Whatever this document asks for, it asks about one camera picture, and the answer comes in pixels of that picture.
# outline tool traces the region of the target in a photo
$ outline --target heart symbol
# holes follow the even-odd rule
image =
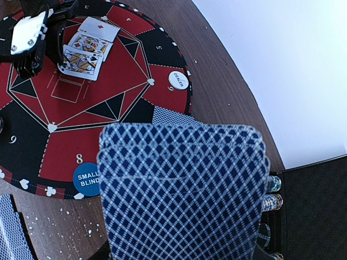
[[[22,179],[20,181],[20,184],[22,185],[22,188],[27,190],[29,188],[28,184],[29,184],[29,181],[28,180],[25,180],[25,179]]]
[[[83,199],[85,196],[82,193],[78,193],[74,196],[75,199]]]
[[[155,84],[155,80],[154,80],[154,79],[149,79],[149,80],[147,80],[147,82],[148,82],[151,86],[154,86],[154,84]]]
[[[57,130],[57,128],[58,128],[58,126],[55,125],[55,122],[50,123],[50,124],[48,125],[48,130],[49,130],[50,133],[52,133],[52,132],[54,132],[55,130]]]
[[[44,191],[46,191],[47,197],[50,197],[52,195],[56,195],[56,189],[54,189],[52,187],[47,187],[46,189],[44,189]]]

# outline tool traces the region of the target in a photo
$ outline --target poker table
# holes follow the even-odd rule
[[[39,259],[88,259],[105,243],[100,198],[75,198],[79,193],[72,176],[82,160],[95,162],[100,129],[111,122],[151,122],[155,106],[190,114],[193,104],[196,120],[255,126],[267,144],[272,169],[283,169],[252,93],[193,3],[189,0],[125,2],[80,1],[79,16],[67,24],[65,41],[73,36],[86,16],[122,28],[97,82],[61,76],[49,62],[37,78],[21,82],[10,65],[1,65],[1,74],[6,76],[1,77],[0,87],[1,91],[5,88],[7,95],[0,97],[0,107],[8,109],[2,117],[16,120],[17,129],[0,135],[9,139],[6,149],[0,147],[8,151],[1,151],[7,166],[0,165],[7,179],[0,180],[0,194],[14,195]],[[16,1],[2,4],[8,5],[8,13],[18,8]],[[177,71],[189,79],[189,87],[184,91],[173,89],[168,81],[169,74]],[[65,84],[74,90],[64,92]],[[111,93],[109,87],[116,84],[120,87]],[[95,89],[91,96],[96,101],[88,106],[75,101],[83,101],[83,96],[87,98],[88,89]],[[45,100],[54,100],[55,105],[52,107]],[[60,101],[78,108],[63,106],[55,110],[60,107]],[[28,133],[37,141],[28,142]],[[26,147],[31,147],[33,152],[22,154],[14,161],[12,155],[21,154]],[[15,169],[14,165],[24,171]],[[14,178],[14,173],[27,175]],[[22,179],[29,183],[20,183]]]

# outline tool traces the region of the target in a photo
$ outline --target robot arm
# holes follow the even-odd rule
[[[0,63],[14,64],[23,79],[36,76],[46,55],[63,63],[66,20],[75,16],[78,0],[21,0],[24,17],[14,15],[0,21]]]

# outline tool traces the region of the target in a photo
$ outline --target wooden table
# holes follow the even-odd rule
[[[271,169],[283,164],[252,92],[224,46],[191,0],[124,0],[165,28],[175,39],[193,76],[193,113],[210,124],[246,124],[264,138]],[[0,0],[0,18],[20,7]],[[0,180],[0,194],[13,194],[39,259],[88,259],[106,242],[100,198],[39,197]]]

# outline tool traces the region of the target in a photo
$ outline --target stack of cards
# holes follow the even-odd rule
[[[0,259],[34,260],[10,195],[0,196]]]
[[[114,123],[100,136],[113,258],[251,259],[269,174],[261,134],[158,111],[164,124]]]
[[[68,45],[64,45],[61,73],[96,81],[120,28],[87,17]]]

